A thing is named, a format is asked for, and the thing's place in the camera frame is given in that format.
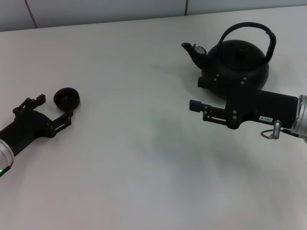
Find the white table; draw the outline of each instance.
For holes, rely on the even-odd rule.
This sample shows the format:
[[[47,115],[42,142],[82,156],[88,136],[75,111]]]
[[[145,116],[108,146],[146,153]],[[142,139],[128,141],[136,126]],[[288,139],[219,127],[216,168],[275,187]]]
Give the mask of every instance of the white table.
[[[207,50],[231,25],[277,36],[265,90],[307,94],[307,7],[240,11],[0,33],[0,126],[41,93],[81,96],[72,126],[38,139],[0,178],[2,230],[305,230],[307,144],[246,122],[203,122],[189,100],[224,107],[197,87],[182,42]],[[268,36],[227,38],[263,51]]]

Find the black kettle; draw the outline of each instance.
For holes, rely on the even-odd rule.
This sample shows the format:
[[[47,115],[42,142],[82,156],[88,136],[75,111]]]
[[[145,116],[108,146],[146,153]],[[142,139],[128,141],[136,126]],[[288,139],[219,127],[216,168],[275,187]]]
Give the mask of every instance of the black kettle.
[[[264,30],[270,36],[270,45],[264,53],[252,43],[241,40],[225,41],[232,31],[242,27],[255,27]],[[207,54],[201,46],[182,43],[193,62],[201,69],[198,87],[210,89],[219,97],[226,98],[236,87],[254,87],[261,89],[269,75],[269,61],[276,46],[276,36],[259,23],[239,23],[230,27],[219,43]]]

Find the label sticker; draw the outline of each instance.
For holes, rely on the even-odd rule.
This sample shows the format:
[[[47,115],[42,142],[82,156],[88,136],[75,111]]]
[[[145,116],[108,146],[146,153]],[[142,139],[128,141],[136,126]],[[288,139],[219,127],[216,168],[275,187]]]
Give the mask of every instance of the label sticker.
[[[273,121],[273,118],[270,118],[270,117],[266,117],[266,116],[260,116],[259,117],[259,120],[260,121],[265,121],[265,122],[272,122]]]

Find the kettle handle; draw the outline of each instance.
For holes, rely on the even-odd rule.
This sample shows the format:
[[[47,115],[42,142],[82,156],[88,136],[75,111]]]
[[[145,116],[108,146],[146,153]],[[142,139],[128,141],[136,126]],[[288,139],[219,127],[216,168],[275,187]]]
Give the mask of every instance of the kettle handle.
[[[276,46],[276,36],[275,36],[275,34],[273,34],[273,32],[268,27],[266,27],[265,25],[262,25],[260,23],[239,23],[239,24],[231,26],[228,30],[225,31],[225,33],[222,35],[219,43],[217,44],[216,54],[219,55],[219,56],[221,55],[222,43],[223,43],[224,39],[226,38],[226,36],[228,34],[230,34],[231,32],[233,32],[234,30],[242,28],[242,27],[259,28],[259,29],[264,30],[270,36],[271,41],[270,41],[269,49],[268,49],[266,57],[264,58],[264,63],[268,63],[270,61],[270,59],[272,58],[273,53],[274,53],[274,49],[275,49],[275,46]]]

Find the kettle lid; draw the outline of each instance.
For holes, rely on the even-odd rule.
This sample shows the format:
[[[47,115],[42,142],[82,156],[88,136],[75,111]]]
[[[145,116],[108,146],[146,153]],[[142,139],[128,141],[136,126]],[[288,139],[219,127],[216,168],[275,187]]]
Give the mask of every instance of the kettle lid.
[[[222,43],[220,59],[231,69],[247,71],[264,64],[265,55],[252,43],[229,40]]]

